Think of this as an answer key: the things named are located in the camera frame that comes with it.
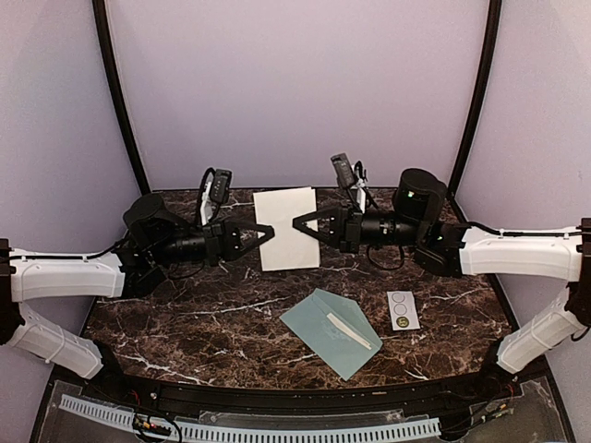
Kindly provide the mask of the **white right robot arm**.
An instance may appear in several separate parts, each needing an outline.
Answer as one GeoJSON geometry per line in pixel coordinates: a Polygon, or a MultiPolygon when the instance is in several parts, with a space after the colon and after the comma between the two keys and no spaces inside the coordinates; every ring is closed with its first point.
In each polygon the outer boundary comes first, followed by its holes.
{"type": "Polygon", "coordinates": [[[354,203],[294,218],[292,225],[345,253],[386,245],[407,246],[423,270],[442,277],[516,274],[566,281],[557,298],[516,332],[493,344],[471,391],[482,400],[505,388],[507,376],[567,338],[590,328],[590,220],[546,231],[507,231],[478,222],[440,221],[446,185],[433,174],[402,172],[391,211],[362,210],[354,203]]]}

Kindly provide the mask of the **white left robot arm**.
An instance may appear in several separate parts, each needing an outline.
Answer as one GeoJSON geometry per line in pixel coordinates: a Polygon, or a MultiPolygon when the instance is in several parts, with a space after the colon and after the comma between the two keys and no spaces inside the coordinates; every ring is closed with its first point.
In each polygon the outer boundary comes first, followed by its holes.
{"type": "Polygon", "coordinates": [[[1,241],[1,342],[60,365],[110,402],[130,394],[107,347],[83,339],[32,310],[30,300],[95,296],[140,298],[166,281],[173,265],[215,266],[234,261],[274,237],[270,225],[211,219],[195,225],[172,213],[161,195],[138,198],[124,213],[127,232],[106,250],[89,254],[26,251],[1,241]]]}

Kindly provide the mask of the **white sticker seal sheet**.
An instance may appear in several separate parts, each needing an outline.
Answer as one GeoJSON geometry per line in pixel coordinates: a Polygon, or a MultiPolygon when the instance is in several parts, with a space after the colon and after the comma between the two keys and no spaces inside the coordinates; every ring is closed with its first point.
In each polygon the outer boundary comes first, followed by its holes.
{"type": "Polygon", "coordinates": [[[393,331],[420,329],[416,301],[410,291],[387,292],[393,331]]]}

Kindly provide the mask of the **white letter sheet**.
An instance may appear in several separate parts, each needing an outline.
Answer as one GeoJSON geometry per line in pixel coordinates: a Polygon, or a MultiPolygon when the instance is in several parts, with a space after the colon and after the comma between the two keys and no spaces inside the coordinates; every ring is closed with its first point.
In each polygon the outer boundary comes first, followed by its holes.
{"type": "Polygon", "coordinates": [[[349,338],[356,341],[358,344],[360,344],[368,350],[372,349],[372,345],[369,341],[367,341],[363,336],[359,335],[357,332],[351,329],[347,324],[342,322],[342,320],[335,316],[333,313],[329,313],[327,315],[327,319],[333,324],[335,328],[347,335],[349,338]]]}

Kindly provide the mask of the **light blue paper envelope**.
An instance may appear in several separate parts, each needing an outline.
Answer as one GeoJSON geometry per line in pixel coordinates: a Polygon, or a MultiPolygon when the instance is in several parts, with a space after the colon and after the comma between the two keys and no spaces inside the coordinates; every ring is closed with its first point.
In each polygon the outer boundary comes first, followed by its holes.
{"type": "Polygon", "coordinates": [[[382,340],[352,299],[321,289],[281,315],[281,321],[343,380],[350,379],[382,347],[382,340]],[[372,345],[368,350],[327,319],[333,313],[372,345]]]}

